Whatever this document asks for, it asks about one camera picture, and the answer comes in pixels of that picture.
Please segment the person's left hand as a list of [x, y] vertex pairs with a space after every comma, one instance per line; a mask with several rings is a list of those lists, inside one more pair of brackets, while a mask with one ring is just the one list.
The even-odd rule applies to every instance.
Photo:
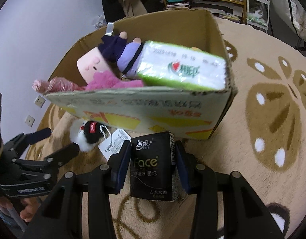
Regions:
[[[24, 209], [19, 213], [20, 218], [29, 223], [36, 214], [38, 208], [40, 207], [40, 200], [38, 197], [29, 197], [25, 199], [16, 199], [17, 202], [20, 202]], [[13, 209], [12, 202], [6, 197], [0, 197], [0, 209]]]

